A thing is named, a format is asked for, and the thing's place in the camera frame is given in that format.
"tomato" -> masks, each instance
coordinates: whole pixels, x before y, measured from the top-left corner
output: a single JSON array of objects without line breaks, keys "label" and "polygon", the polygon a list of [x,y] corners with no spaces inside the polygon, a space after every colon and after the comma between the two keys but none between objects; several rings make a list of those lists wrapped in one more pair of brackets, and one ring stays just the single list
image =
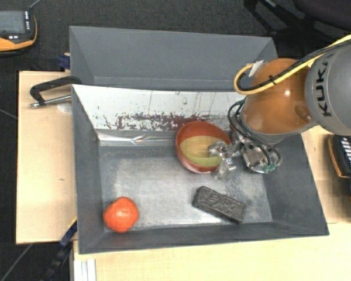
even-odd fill
[{"label": "tomato", "polygon": [[139,218],[138,208],[135,203],[127,197],[120,197],[109,205],[104,213],[105,225],[118,233],[125,233]]}]

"dark bar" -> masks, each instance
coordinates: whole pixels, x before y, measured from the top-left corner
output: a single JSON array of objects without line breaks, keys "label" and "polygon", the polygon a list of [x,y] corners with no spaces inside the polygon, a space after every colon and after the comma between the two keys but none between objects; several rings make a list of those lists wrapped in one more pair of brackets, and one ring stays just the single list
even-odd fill
[{"label": "dark bar", "polygon": [[235,223],[242,222],[246,212],[245,203],[224,196],[206,186],[197,189],[192,205]]}]

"yellow cable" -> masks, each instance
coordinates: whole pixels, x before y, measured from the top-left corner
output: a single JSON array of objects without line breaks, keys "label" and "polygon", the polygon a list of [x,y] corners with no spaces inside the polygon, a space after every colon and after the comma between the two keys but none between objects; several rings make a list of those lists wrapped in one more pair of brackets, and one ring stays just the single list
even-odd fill
[{"label": "yellow cable", "polygon": [[[335,46],[336,44],[340,44],[340,43],[343,43],[345,41],[348,41],[351,39],[351,34],[350,35],[347,35],[337,41],[335,41],[334,43],[330,44],[328,47],[332,47],[332,46]],[[308,65],[312,65],[313,62],[318,59],[319,57],[323,56],[323,54],[320,54],[320,55],[317,55],[315,56],[314,58],[312,59],[309,59],[307,61],[305,61],[304,63],[300,64],[299,66],[293,68],[291,71],[287,72],[286,74],[284,74],[283,76],[273,80],[271,83],[268,83],[266,85],[263,85],[262,87],[260,88],[256,88],[254,90],[240,90],[238,88],[238,81],[239,81],[239,78],[240,76],[246,71],[248,70],[249,68],[252,68],[253,67],[253,64],[248,64],[246,65],[244,68],[242,68],[238,73],[237,75],[235,76],[234,78],[234,81],[233,81],[233,85],[234,85],[234,89],[236,92],[238,92],[239,94],[242,94],[242,95],[252,95],[252,94],[257,94],[258,92],[262,92],[272,86],[274,86],[275,84],[278,84],[282,81],[284,81],[285,79],[289,78],[289,76],[295,74],[296,72],[300,71],[302,68],[308,66]]]}]

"chair leg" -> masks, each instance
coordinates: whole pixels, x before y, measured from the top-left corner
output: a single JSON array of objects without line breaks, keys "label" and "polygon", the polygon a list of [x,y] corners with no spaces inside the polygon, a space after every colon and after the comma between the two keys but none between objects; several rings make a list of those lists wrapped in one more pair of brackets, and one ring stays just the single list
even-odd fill
[{"label": "chair leg", "polygon": [[[256,6],[258,2],[264,5],[288,27],[275,30],[257,13]],[[304,18],[300,19],[272,0],[244,0],[244,6],[265,28],[267,31],[265,36],[271,36],[277,44],[279,44],[282,39],[288,42],[291,40],[292,45],[301,48],[303,56],[315,50],[312,49],[312,47],[325,47],[334,41],[330,36],[314,28],[314,20],[311,17],[306,15]]]}]

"gray bin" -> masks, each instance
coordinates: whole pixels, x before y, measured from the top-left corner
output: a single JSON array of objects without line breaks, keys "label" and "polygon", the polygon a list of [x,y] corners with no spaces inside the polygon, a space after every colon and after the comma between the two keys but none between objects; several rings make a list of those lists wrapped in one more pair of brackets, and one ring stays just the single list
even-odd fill
[{"label": "gray bin", "polygon": [[[72,74],[99,85],[72,92],[79,253],[328,234],[299,135],[278,145],[284,160],[276,171],[253,173],[236,159],[229,181],[192,173],[175,154],[176,133],[189,120],[228,133],[228,107],[242,98],[232,78],[246,63],[276,57],[270,39],[71,28],[71,47]],[[243,222],[193,207],[200,186],[246,203]],[[102,220],[120,196],[140,212],[125,234]]]}]

